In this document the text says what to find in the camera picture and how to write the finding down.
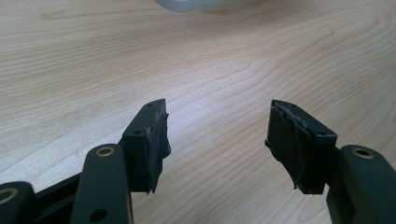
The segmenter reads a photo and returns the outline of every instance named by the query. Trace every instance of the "light wood surface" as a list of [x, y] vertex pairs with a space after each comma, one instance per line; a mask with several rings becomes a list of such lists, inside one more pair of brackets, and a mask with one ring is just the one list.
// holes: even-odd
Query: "light wood surface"
[[331, 223], [264, 146], [272, 99], [396, 167], [394, 0], [0, 1], [0, 182], [39, 191], [165, 98], [172, 154], [136, 223]]

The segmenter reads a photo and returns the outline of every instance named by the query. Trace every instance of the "wooden table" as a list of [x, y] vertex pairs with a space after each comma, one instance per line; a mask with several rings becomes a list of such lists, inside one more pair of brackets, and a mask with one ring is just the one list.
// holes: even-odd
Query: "wooden table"
[[172, 154], [136, 223], [331, 223], [264, 145], [272, 99], [396, 167], [394, 0], [0, 2], [0, 182], [42, 190], [165, 98]]

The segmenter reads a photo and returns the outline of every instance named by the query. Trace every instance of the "metal grommet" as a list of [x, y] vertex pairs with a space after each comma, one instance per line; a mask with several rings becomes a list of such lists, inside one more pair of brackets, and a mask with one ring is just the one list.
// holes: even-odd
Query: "metal grommet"
[[15, 188], [8, 188], [0, 190], [0, 204], [6, 203], [18, 194]]
[[371, 151], [368, 151], [368, 150], [363, 149], [363, 148], [353, 148], [352, 152], [356, 156], [362, 157], [364, 159], [369, 159], [369, 160], [373, 159], [374, 156], [375, 156]]
[[101, 147], [96, 150], [95, 155], [98, 157], [106, 157], [115, 151], [114, 147]]

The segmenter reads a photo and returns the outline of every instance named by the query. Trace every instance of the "black plastic bracket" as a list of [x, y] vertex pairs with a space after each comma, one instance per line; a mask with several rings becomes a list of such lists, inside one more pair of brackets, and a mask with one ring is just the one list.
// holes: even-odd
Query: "black plastic bracket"
[[295, 188], [322, 194], [334, 224], [396, 223], [396, 173], [378, 152], [361, 146], [335, 147], [337, 134], [297, 105], [274, 100], [267, 145], [286, 168]]
[[34, 193], [0, 185], [0, 223], [134, 223], [131, 191], [155, 191], [171, 153], [165, 100], [142, 107], [118, 144], [92, 149], [81, 174]]

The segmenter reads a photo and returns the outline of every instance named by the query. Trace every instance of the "white object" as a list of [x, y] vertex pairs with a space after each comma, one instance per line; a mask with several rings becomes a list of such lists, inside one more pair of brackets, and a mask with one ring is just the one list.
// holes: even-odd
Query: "white object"
[[171, 11], [190, 11], [222, 0], [155, 0], [158, 5]]

